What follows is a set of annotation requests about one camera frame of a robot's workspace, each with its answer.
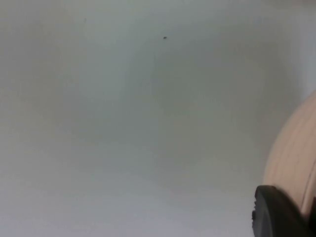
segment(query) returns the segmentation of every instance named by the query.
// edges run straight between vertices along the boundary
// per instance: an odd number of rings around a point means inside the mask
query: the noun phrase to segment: black rubber part
[[[274,186],[258,186],[255,197],[255,237],[316,237],[291,200]]]

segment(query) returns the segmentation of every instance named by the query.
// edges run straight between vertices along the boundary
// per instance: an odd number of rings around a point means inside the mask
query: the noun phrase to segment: beige rounded object
[[[288,194],[308,219],[316,191],[316,91],[295,111],[278,135],[263,183]]]

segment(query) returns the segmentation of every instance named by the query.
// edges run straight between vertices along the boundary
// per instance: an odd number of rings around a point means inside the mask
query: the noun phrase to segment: white wall
[[[0,235],[252,236],[315,22],[313,1],[2,1]]]

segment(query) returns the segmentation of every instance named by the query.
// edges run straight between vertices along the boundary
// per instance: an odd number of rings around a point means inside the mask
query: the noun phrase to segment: black object
[[[274,186],[258,186],[255,197],[255,237],[316,237],[292,201]]]

